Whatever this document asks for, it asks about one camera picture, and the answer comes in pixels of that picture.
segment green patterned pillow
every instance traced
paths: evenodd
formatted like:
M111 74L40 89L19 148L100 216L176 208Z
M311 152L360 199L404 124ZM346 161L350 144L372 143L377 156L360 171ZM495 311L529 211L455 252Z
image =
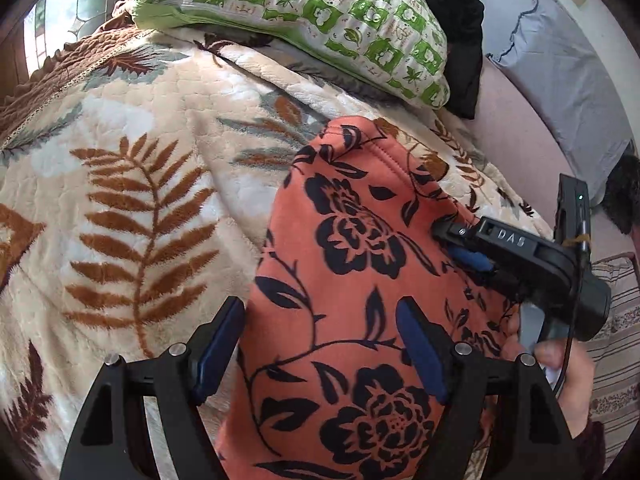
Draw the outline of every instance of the green patterned pillow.
M416 106L449 99L447 39L424 0L135 0L140 28L217 23L282 38Z

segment hand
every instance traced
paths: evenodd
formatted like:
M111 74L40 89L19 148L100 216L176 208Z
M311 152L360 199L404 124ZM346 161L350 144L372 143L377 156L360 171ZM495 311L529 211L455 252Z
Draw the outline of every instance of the hand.
M518 342L520 316L511 317L507 325L507 340L502 346L500 357L513 361L526 350ZM566 339L555 339L538 343L534 349L540 364L559 370L564 360ZM589 405L593 392L595 364L587 354L586 348L579 341L572 342L569 364L566 369L564 386L558 397L558 404L571 432L571 437L580 435L587 427Z

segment blue pillow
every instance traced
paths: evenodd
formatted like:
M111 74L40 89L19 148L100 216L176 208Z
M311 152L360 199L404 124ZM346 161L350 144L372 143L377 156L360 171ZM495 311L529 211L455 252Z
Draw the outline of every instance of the blue pillow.
M493 61L556 138L591 204L632 139L609 73L580 27L557 0L537 0L520 15L511 46Z

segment orange cloth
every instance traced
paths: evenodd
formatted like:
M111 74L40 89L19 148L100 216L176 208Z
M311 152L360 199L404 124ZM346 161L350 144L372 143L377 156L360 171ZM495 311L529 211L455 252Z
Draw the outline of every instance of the orange cloth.
M333 120L278 190L247 304L234 401L216 443L231 480L404 479L442 407L395 323L403 296L498 356L514 306L475 286L430 234L474 216L394 138ZM490 421L485 410L478 446Z

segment screw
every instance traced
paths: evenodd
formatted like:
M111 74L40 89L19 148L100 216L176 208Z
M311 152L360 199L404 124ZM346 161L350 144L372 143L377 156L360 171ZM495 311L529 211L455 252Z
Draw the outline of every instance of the screw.
M104 358L104 364L107 366L113 366L120 362L119 354L107 354Z
M169 354L172 356L182 355L187 351L187 345L184 343L175 343L169 346Z
M536 364L536 358L531 354L520 354L520 362L525 366L533 366Z
M472 348L471 345L467 343L458 343L455 346L456 354L458 355L469 355L471 354Z

